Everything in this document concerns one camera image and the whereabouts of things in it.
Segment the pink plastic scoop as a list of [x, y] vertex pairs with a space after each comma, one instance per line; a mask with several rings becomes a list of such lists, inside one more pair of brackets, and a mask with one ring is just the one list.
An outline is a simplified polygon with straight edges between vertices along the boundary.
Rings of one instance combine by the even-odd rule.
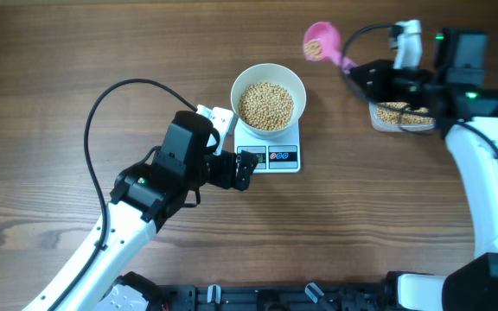
[[349, 74], [351, 68], [356, 67], [352, 60], [342, 56], [341, 35], [330, 22], [312, 24], [303, 36], [303, 44], [311, 39], [317, 39], [321, 42], [323, 58], [319, 61], [330, 61], [346, 74]]

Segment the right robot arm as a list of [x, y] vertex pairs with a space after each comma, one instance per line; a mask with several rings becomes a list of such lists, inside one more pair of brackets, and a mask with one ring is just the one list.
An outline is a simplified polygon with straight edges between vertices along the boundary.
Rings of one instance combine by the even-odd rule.
[[431, 70], [419, 66], [421, 34], [409, 23], [389, 25], [393, 60], [352, 67], [342, 75], [366, 102], [430, 117], [452, 155], [467, 196], [475, 257], [447, 276], [392, 272], [389, 305], [406, 310], [498, 310], [498, 90], [483, 87], [487, 36], [442, 29]]

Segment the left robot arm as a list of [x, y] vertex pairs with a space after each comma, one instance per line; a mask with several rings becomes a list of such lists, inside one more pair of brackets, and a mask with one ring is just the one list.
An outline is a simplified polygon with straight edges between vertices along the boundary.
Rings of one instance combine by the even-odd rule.
[[179, 111], [163, 144], [122, 171], [102, 219], [29, 310], [150, 310], [160, 289], [123, 268], [160, 231], [167, 219], [188, 206], [189, 192], [205, 184], [248, 189], [255, 155], [223, 150], [237, 117], [203, 106]]

